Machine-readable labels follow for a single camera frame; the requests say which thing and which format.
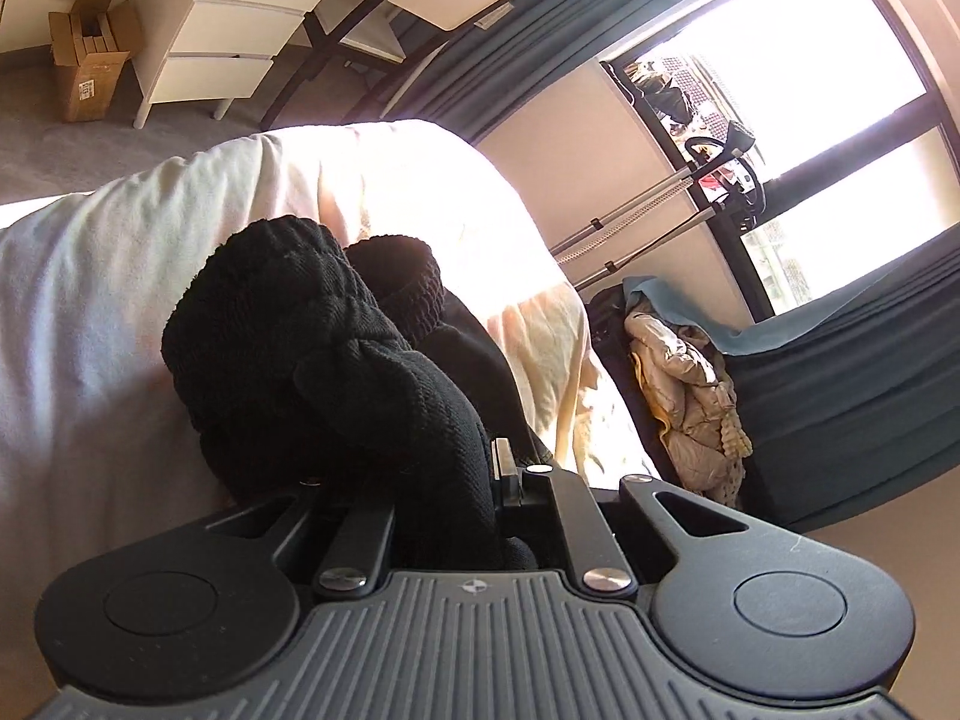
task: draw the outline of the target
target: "mattress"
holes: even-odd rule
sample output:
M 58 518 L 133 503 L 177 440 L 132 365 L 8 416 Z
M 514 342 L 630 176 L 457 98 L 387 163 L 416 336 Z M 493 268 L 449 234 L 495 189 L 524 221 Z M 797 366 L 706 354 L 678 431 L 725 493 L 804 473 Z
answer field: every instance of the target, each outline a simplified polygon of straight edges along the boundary
M 53 690 L 32 642 L 51 579 L 228 503 L 160 334 L 217 245 L 285 214 L 328 225 L 342 245 L 428 242 L 559 463 L 600 487 L 656 474 L 517 193 L 433 124 L 258 134 L 61 197 L 0 232 L 0 717 Z

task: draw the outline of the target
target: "metal rod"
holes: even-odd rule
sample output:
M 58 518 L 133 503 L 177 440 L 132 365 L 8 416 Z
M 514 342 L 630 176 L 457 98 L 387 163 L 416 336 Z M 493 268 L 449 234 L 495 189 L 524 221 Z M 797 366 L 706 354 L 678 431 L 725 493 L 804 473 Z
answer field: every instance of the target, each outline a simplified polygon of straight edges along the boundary
M 394 109 L 394 106 L 400 102 L 400 98 L 402 98 L 407 93 L 407 90 L 414 85 L 414 81 L 416 81 L 421 76 L 421 73 L 424 70 L 426 70 L 426 66 L 429 65 L 434 59 L 436 59 L 437 55 L 445 48 L 446 48 L 446 43 L 440 44 L 438 47 L 432 50 L 432 52 L 426 55 L 426 57 L 424 57 L 424 60 L 422 60 L 421 63 L 419 63 L 419 65 L 416 66 L 416 68 L 414 68 L 414 71 L 411 74 L 409 74 L 409 76 L 406 77 L 405 81 L 403 81 L 402 84 L 400 84 L 400 89 L 397 89 L 395 91 L 392 98 L 390 98 L 386 106 L 384 106 L 384 109 L 381 111 L 379 116 L 381 119 L 383 119 L 388 113 L 392 111 L 392 109 Z
M 661 182 L 654 184 L 650 187 L 650 189 L 644 191 L 642 194 L 632 197 L 622 205 L 614 208 L 610 213 L 601 218 L 597 218 L 597 220 L 592 221 L 583 229 L 578 230 L 577 232 L 573 233 L 573 235 L 569 235 L 568 237 L 564 238 L 557 245 L 555 245 L 555 247 L 551 248 L 550 254 L 552 254 L 554 257 L 556 257 L 558 254 L 563 254 L 563 252 L 568 250 L 570 247 L 573 247 L 573 245 L 579 244 L 579 242 L 586 240 L 593 235 L 593 233 L 597 232 L 598 230 L 602 230 L 611 221 L 622 217 L 622 215 L 628 213 L 629 211 L 634 210 L 638 205 L 642 205 L 648 200 L 654 199 L 654 197 L 656 197 L 658 194 L 662 193 L 666 189 L 669 189 L 675 183 L 683 181 L 689 176 L 690 166 L 684 165 L 680 168 L 680 170 L 677 170 L 675 173 L 672 173 L 672 175 L 664 178 L 664 180 Z
M 714 206 L 704 208 L 704 210 L 699 211 L 699 213 L 696 213 L 687 220 L 682 221 L 676 227 L 667 230 L 663 235 L 661 235 L 661 237 L 652 240 L 649 242 L 649 244 L 632 251 L 630 254 L 621 257 L 619 260 L 608 262 L 606 266 L 600 269 L 600 271 L 595 271 L 593 274 L 587 276 L 587 278 L 585 278 L 583 281 L 578 281 L 574 285 L 574 289 L 579 292 L 580 290 L 585 290 L 587 287 L 592 287 L 598 281 L 603 281 L 605 278 L 607 278 L 607 276 L 615 274 L 616 271 L 619 271 L 623 266 L 632 263 L 632 261 L 637 259 L 637 257 L 649 254 L 651 251 L 660 248 L 662 245 L 668 244 L 686 231 L 692 230 L 698 224 L 715 217 L 716 214 L 717 210 Z

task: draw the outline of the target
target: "light blue towel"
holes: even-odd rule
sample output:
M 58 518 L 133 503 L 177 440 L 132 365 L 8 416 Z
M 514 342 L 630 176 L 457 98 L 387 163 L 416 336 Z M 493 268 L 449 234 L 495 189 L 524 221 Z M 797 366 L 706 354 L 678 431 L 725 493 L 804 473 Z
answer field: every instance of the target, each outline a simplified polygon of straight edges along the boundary
M 628 311 L 640 302 L 642 295 L 646 295 L 663 319 L 673 324 L 697 325 L 710 336 L 713 345 L 721 352 L 742 356 L 784 346 L 823 324 L 842 309 L 853 308 L 855 304 L 869 300 L 877 289 L 884 288 L 883 282 L 891 276 L 900 261 L 894 260 L 829 295 L 743 330 L 733 330 L 725 324 L 714 322 L 685 295 L 656 276 L 630 276 L 623 280 L 623 292 Z

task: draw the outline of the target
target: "carpet floor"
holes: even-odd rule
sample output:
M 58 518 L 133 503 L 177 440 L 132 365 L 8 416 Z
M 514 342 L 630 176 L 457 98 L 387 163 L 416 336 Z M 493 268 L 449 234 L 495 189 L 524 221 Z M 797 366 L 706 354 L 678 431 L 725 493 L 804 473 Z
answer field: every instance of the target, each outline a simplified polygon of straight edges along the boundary
M 141 94 L 130 63 L 101 122 L 61 122 L 52 66 L 0 74 L 0 204 L 94 190 L 169 157 L 258 132 L 260 117 L 306 52 L 285 47 L 253 97 L 235 100 L 221 122 L 210 116 L 216 100 L 163 103 L 141 130 L 133 129 Z M 366 88 L 360 74 L 332 62 L 299 88 L 275 128 L 336 124 Z

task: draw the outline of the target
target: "white bed sheet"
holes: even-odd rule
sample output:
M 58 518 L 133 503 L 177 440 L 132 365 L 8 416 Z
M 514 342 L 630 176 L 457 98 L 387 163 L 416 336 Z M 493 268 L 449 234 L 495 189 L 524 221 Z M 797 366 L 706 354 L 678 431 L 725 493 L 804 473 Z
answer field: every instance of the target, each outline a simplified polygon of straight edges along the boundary
M 517 194 L 433 124 L 256 135 L 64 196 L 0 233 L 0 717 L 53 690 L 32 641 L 51 579 L 227 503 L 160 334 L 217 245 L 285 214 L 320 220 L 343 245 L 381 233 L 428 242 L 558 461 L 603 487 L 655 473 Z

